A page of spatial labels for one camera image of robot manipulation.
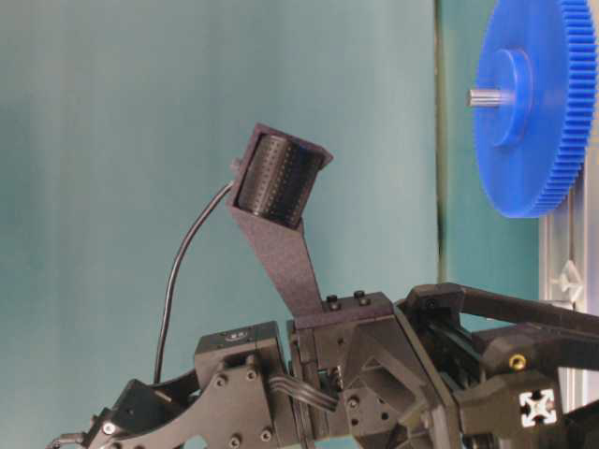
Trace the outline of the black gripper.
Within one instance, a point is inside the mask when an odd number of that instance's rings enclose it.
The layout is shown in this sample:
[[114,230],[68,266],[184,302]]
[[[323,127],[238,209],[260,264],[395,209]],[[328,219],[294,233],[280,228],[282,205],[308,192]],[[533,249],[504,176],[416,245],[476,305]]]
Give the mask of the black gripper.
[[482,381],[462,313],[598,335],[595,315],[452,282],[321,299],[289,293],[290,416],[285,440],[350,436],[360,444],[479,444],[460,393]]

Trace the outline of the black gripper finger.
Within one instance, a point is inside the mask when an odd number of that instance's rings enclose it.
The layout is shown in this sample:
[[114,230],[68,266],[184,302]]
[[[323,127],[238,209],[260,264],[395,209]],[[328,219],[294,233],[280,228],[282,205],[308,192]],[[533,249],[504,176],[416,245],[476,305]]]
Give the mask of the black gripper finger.
[[558,370],[598,368],[598,339],[550,326],[475,332],[483,377],[456,393],[467,448],[595,448],[598,404],[565,412]]

